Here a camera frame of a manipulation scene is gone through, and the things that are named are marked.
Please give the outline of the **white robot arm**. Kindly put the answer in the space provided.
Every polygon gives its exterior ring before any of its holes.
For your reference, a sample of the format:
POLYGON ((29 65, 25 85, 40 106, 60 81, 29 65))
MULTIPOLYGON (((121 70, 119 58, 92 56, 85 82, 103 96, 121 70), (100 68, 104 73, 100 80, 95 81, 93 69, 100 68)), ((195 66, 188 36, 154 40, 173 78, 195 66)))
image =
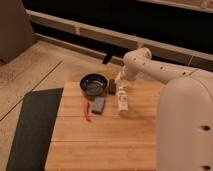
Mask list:
POLYGON ((157 171, 213 171, 213 72, 156 61, 140 48, 126 53, 118 78, 140 73, 165 87, 157 109, 157 171))

